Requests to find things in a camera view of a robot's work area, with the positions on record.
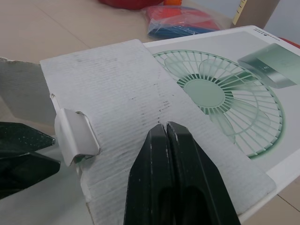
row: beige floor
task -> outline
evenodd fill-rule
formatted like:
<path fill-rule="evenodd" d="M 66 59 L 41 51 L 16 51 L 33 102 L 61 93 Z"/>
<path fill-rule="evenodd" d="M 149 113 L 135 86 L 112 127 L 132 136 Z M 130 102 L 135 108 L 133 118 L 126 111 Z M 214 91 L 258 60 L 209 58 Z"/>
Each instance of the beige floor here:
<path fill-rule="evenodd" d="M 228 19 L 221 22 L 225 27 L 230 24 Z M 146 27 L 142 13 L 113 9 L 97 0 L 0 0 L 0 56 L 39 62 L 134 38 L 152 41 Z M 0 121 L 19 121 L 1 97 Z M 51 127 L 40 129 L 53 132 Z M 300 177 L 244 223 L 282 224 L 300 224 Z"/>

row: fan grille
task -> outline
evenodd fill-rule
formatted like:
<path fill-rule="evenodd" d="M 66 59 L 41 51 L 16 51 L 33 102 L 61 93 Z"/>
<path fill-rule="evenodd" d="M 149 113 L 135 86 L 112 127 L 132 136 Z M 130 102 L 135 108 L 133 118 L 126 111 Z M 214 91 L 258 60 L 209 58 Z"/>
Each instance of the fan grille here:
<path fill-rule="evenodd" d="M 267 152 L 283 128 L 283 110 L 260 77 L 223 57 L 176 50 L 154 54 L 198 107 L 247 156 Z"/>

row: printed image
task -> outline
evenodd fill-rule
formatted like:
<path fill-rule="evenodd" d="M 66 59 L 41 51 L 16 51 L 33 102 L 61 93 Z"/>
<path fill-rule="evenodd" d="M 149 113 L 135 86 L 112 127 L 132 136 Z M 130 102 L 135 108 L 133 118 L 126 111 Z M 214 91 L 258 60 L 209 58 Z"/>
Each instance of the printed image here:
<path fill-rule="evenodd" d="M 257 73 L 206 52 L 174 50 L 154 57 L 247 156 L 257 157 L 276 145 L 283 109 Z"/>

